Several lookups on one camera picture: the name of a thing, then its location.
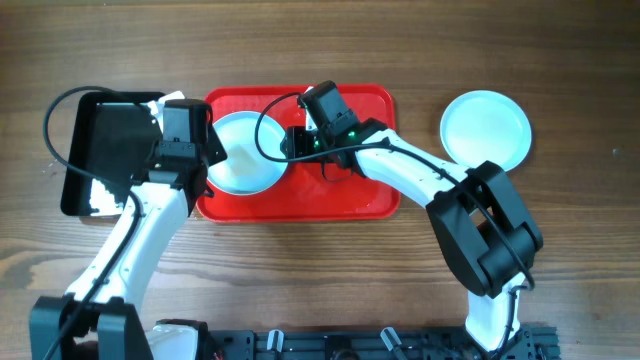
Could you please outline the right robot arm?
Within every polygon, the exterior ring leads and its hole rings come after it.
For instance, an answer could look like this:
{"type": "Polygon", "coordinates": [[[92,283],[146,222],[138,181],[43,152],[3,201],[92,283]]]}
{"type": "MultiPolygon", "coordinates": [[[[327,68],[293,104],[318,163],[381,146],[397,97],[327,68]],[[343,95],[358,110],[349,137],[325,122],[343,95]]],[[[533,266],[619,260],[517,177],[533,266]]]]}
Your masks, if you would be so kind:
{"type": "Polygon", "coordinates": [[[519,330],[518,296],[543,236],[506,172],[439,159],[383,122],[361,121],[337,85],[325,81],[296,96],[312,124],[290,127],[281,150],[290,163],[334,163],[386,184],[426,210],[445,262],[469,292],[465,330],[489,357],[505,355],[519,330]]]}

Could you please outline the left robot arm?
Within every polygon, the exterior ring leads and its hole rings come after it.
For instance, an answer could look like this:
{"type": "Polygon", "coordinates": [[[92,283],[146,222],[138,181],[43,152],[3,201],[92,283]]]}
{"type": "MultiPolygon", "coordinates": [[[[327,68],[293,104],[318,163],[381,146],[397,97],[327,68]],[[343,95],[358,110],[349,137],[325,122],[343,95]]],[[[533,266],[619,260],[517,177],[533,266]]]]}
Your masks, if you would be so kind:
{"type": "Polygon", "coordinates": [[[213,359],[206,323],[162,320],[143,329],[138,309],[169,241],[201,196],[212,196],[208,169],[227,154],[211,106],[164,103],[162,136],[126,188],[123,212],[90,266],[61,297],[42,296],[29,331],[35,359],[213,359]]]}

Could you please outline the white plate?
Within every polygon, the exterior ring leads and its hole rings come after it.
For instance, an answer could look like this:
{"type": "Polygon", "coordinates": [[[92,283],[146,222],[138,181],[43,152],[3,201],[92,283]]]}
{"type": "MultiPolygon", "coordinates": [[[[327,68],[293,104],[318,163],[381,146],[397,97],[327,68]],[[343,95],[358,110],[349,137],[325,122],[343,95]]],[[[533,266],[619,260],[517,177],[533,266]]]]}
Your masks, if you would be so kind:
{"type": "Polygon", "coordinates": [[[288,164],[263,157],[256,148],[255,129],[260,113],[239,111],[213,123],[227,159],[212,165],[208,180],[218,190],[231,195],[263,192],[284,175],[288,164]]]}
{"type": "Polygon", "coordinates": [[[477,167],[491,161],[506,172],[519,166],[533,145],[531,123],[523,109],[489,90],[455,98],[442,114],[440,138],[454,162],[477,167]]]}

